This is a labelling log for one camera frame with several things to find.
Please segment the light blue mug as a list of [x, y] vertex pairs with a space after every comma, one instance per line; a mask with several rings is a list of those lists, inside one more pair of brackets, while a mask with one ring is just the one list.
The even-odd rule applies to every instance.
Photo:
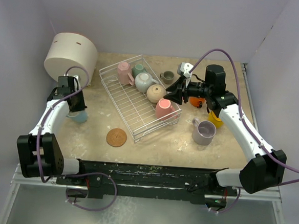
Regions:
[[67, 118], [69, 118], [70, 120], [72, 120], [75, 123], [84, 123], [87, 121], [88, 119], [88, 114], [85, 110], [83, 111], [78, 111], [78, 112], [70, 112], [67, 114]]

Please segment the light pink mug white inside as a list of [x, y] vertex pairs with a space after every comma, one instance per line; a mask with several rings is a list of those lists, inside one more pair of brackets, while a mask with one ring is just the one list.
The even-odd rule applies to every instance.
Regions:
[[132, 76], [132, 69], [129, 63], [123, 61], [117, 65], [118, 81], [122, 85], [135, 85], [134, 77]]

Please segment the orange cup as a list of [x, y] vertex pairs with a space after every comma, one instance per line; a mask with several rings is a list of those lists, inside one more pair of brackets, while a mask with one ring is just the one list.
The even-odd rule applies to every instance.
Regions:
[[206, 103], [206, 100], [204, 98], [190, 97], [189, 102], [196, 108], [202, 108], [202, 106]]

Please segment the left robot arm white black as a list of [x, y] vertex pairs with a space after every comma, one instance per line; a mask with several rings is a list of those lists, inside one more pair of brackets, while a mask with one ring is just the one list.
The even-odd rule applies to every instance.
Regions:
[[46, 109], [38, 124], [16, 141], [24, 177], [68, 175], [75, 185], [85, 182], [87, 176], [80, 168], [80, 161], [63, 157], [56, 135], [68, 117], [80, 117], [80, 122], [84, 122], [86, 108], [79, 77], [58, 77], [58, 85], [47, 98]]

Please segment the beige round mug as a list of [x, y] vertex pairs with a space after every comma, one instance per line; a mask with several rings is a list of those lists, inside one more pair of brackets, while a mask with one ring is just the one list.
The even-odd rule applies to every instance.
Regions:
[[151, 103], [157, 104], [157, 102], [159, 102], [159, 100], [162, 99], [165, 94], [166, 90], [163, 86], [154, 84], [148, 88], [146, 97]]

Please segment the sage green cup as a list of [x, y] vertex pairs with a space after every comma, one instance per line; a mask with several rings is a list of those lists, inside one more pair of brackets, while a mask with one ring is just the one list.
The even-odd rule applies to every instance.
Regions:
[[147, 70], [142, 64], [138, 63], [132, 68], [132, 76], [135, 79], [136, 76], [140, 73], [147, 73]]

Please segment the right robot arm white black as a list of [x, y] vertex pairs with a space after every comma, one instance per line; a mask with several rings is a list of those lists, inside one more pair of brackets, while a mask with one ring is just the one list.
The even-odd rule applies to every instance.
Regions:
[[222, 169], [214, 172], [208, 187], [220, 194], [226, 187], [239, 187], [254, 194], [282, 182], [287, 156], [274, 150], [256, 131], [240, 107], [236, 96], [226, 90], [226, 73], [222, 66], [211, 64], [205, 69], [205, 79], [191, 81], [190, 63], [178, 66], [179, 79], [166, 88], [166, 99], [182, 104], [190, 97], [204, 98], [211, 110], [228, 127], [245, 154], [247, 165], [239, 169]]

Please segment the pale grey white mug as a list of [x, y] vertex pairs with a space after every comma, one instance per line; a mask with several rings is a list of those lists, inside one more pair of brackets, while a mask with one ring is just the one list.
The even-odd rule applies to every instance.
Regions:
[[135, 85], [139, 92], [146, 93], [153, 84], [159, 84], [151, 74], [147, 72], [139, 73], [135, 78]]

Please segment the coral pink mug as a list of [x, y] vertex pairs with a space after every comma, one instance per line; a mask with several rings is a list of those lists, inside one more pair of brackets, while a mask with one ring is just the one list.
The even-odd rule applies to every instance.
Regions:
[[157, 102], [156, 108], [155, 108], [155, 114], [156, 117], [160, 121], [170, 120], [170, 119], [176, 119], [177, 114], [175, 113], [175, 108], [173, 107], [171, 101], [168, 99], [160, 99]]

